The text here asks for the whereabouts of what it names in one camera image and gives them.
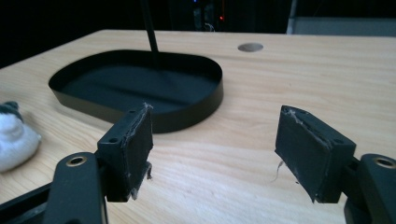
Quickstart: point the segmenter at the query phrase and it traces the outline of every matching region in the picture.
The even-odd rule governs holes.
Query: wooden table
[[[160,51],[203,55],[223,70],[224,100],[186,130],[154,134],[136,201],[108,203],[110,223],[345,223],[338,204],[311,203],[286,166],[276,168],[282,105],[307,110],[347,136],[356,157],[396,158],[396,39],[156,32]],[[257,52],[239,51],[260,43]],[[28,162],[0,174],[0,203],[49,183],[56,163],[94,152],[111,123],[57,101],[48,86],[64,66],[112,49],[149,50],[143,31],[101,31],[0,70],[0,102],[17,101],[42,135]]]

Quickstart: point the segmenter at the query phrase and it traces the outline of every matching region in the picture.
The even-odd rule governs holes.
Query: screw hole
[[[344,141],[340,139],[334,139],[334,142],[338,144],[344,144]]]
[[[375,158],[374,159],[375,163],[379,166],[388,168],[388,169],[396,169],[396,163],[394,161],[390,161],[386,158]]]
[[[80,166],[81,164],[83,164],[85,161],[87,161],[86,157],[82,157],[82,156],[78,156],[75,157],[71,160],[69,160],[66,165],[69,167],[74,167],[74,166]]]
[[[118,138],[110,138],[110,140],[108,140],[109,143],[116,143],[118,141],[119,141]]]

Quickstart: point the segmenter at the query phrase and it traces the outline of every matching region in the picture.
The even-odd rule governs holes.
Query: round hole
[[[374,159],[375,163],[379,166],[388,168],[388,169],[396,169],[396,163],[394,161],[390,161],[386,158],[375,158]]]
[[[334,142],[338,144],[344,144],[344,141],[340,139],[334,139]]]
[[[255,52],[263,49],[264,46],[259,43],[247,43],[243,45],[239,45],[238,49],[244,52]]]
[[[116,143],[118,141],[119,141],[118,138],[110,138],[110,140],[108,140],[109,143]]]
[[[67,166],[73,167],[73,166],[80,166],[83,164],[85,161],[87,161],[86,157],[78,156],[66,163]]]

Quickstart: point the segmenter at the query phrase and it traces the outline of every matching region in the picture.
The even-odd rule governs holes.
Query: metal hole
[[[264,46],[259,43],[247,43],[247,44],[238,46],[238,49],[241,51],[244,51],[244,52],[255,52],[255,51],[259,51],[263,48],[264,48]]]
[[[70,160],[66,163],[66,165],[69,166],[69,167],[75,167],[75,166],[80,166],[81,164],[83,164],[83,163],[86,162],[86,161],[87,161],[87,158],[86,158],[86,157],[77,156],[77,157],[75,157],[75,158],[73,158],[73,159],[70,159]]]
[[[388,169],[396,169],[396,163],[394,161],[390,161],[386,158],[374,158],[374,162],[382,167],[388,168]]]

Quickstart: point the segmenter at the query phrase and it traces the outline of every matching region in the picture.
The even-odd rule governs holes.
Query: oval tray
[[[55,73],[49,87],[62,105],[117,122],[147,103],[154,133],[185,129],[210,116],[223,98],[222,71],[195,55],[112,50],[71,63]]]

